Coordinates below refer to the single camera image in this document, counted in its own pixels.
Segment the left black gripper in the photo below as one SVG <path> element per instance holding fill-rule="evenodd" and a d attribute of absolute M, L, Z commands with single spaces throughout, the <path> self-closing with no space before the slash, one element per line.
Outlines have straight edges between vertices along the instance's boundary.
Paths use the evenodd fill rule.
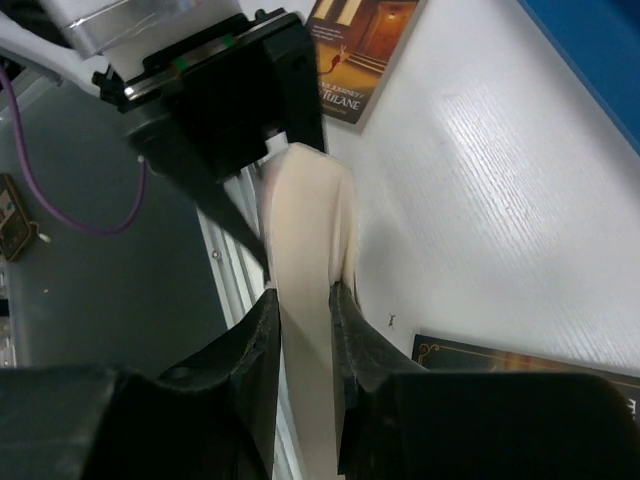
<path fill-rule="evenodd" d="M 325 149 L 316 51 L 300 16 L 232 15 L 144 55 L 143 71 L 92 82 L 123 114 L 132 147 L 268 272 L 266 248 L 222 181 L 268 153 L 269 138 Z"/>

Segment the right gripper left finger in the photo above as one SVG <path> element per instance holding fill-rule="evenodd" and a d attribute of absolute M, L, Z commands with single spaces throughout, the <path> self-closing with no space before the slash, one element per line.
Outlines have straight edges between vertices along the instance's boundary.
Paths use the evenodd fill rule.
<path fill-rule="evenodd" d="M 268 479 L 280 318 L 266 290 L 244 318 L 155 379 L 128 368 L 1 373 L 5 479 Z"/>

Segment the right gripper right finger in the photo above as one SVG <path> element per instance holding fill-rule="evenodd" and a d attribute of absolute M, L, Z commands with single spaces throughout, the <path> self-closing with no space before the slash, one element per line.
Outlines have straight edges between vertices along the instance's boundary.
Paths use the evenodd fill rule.
<path fill-rule="evenodd" d="M 337 469 L 348 479 L 635 479 L 639 426 L 582 373 L 432 371 L 329 300 Z"/>

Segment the Three Days to See book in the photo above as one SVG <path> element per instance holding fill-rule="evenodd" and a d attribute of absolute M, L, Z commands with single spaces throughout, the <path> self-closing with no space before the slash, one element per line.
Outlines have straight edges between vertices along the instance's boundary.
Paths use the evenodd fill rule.
<path fill-rule="evenodd" d="M 604 378 L 624 398 L 639 426 L 639 378 L 503 350 L 415 334 L 411 358 L 432 371 L 582 373 Z"/>

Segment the Little Women book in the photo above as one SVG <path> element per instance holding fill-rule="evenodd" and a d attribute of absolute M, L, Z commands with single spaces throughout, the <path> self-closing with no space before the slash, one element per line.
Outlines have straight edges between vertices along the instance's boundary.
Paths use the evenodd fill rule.
<path fill-rule="evenodd" d="M 331 287 L 355 285 L 357 202 L 351 171 L 291 144 L 266 164 L 262 202 L 271 285 L 277 290 L 288 397 L 304 476 L 335 479 Z"/>

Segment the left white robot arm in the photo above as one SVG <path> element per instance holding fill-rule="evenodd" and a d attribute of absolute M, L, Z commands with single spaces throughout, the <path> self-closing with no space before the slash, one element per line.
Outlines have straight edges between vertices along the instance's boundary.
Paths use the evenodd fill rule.
<path fill-rule="evenodd" d="M 297 13 L 247 15 L 236 1 L 5 1 L 1 53 L 112 105 L 147 164 L 267 264 L 224 184 L 278 133 L 325 147 L 315 44 Z"/>

